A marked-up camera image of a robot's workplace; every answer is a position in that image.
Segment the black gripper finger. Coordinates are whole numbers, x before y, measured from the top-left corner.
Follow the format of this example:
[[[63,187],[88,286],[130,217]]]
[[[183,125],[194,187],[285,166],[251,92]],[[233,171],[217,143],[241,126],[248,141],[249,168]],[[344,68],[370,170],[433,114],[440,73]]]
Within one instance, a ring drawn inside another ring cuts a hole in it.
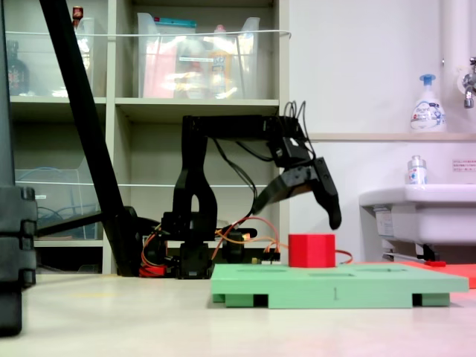
[[[256,216],[267,205],[288,199],[299,185],[300,179],[297,176],[289,174],[279,175],[258,195],[252,205],[252,214]]]
[[[337,190],[320,187],[315,193],[315,198],[317,203],[327,212],[330,228],[338,229],[341,226],[342,218]]]

